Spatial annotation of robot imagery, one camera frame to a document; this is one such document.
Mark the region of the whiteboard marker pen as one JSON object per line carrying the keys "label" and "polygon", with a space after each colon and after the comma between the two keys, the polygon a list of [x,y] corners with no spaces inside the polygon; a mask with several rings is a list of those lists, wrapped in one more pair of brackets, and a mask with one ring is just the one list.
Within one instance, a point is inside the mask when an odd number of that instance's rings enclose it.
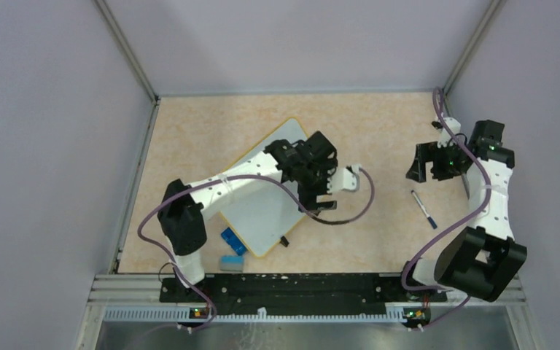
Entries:
{"label": "whiteboard marker pen", "polygon": [[414,200],[416,201],[417,205],[419,206],[420,210],[426,217],[428,223],[432,227],[433,230],[438,228],[436,221],[433,219],[432,215],[427,211],[427,208],[423,204],[422,200],[420,199],[418,193],[415,190],[411,190],[411,195],[413,196]]}

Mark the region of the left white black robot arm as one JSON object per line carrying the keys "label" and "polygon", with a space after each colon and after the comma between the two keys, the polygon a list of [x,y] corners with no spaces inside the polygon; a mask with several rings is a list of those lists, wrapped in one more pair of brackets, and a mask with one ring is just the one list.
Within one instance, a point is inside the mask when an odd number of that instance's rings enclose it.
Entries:
{"label": "left white black robot arm", "polygon": [[234,219],[232,229],[259,257],[307,214],[335,209],[335,201],[318,198],[335,193],[337,169],[336,147],[317,131],[305,140],[273,140],[207,179],[170,182],[155,214],[169,243],[177,292],[191,302],[204,293],[202,248],[209,219],[217,213]]}

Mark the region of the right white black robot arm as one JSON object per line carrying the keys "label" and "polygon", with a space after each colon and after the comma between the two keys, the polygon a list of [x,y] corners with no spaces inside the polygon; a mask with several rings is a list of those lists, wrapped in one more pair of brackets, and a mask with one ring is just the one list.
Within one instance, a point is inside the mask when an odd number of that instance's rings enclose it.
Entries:
{"label": "right white black robot arm", "polygon": [[427,174],[443,181],[463,176],[468,215],[453,224],[459,229],[435,260],[422,258],[429,242],[408,261],[398,281],[400,294],[418,300],[429,289],[457,289],[467,296],[494,302],[518,273],[527,248],[516,243],[508,214],[508,185],[515,153],[502,144],[504,124],[476,122],[466,143],[458,141],[459,123],[450,117],[435,126],[437,141],[417,144],[407,179],[423,183]]}

